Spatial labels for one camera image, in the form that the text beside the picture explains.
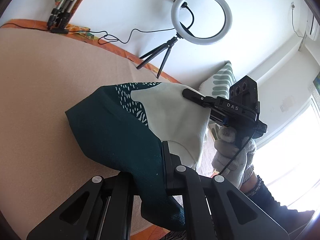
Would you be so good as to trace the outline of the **dark sleeved right forearm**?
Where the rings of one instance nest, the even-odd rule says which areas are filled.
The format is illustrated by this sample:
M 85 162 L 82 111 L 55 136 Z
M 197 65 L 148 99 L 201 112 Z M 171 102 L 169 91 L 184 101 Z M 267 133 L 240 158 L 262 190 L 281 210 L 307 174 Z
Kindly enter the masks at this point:
M 299 212 L 281 206 L 255 173 L 242 184 L 240 191 L 285 229 L 290 239 L 297 239 L 315 214 L 313 210 Z

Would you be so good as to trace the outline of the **grey gloved right hand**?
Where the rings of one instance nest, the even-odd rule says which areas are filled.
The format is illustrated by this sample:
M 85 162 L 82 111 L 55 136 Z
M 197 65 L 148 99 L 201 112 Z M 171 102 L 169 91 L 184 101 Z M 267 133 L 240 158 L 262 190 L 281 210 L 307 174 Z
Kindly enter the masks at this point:
M 252 162 L 257 149 L 255 140 L 245 137 L 241 141 L 241 146 L 237 147 L 236 130 L 225 126 L 220 127 L 217 136 L 218 139 L 214 142 L 216 154 L 212 166 L 234 186 L 240 188 L 254 172 Z

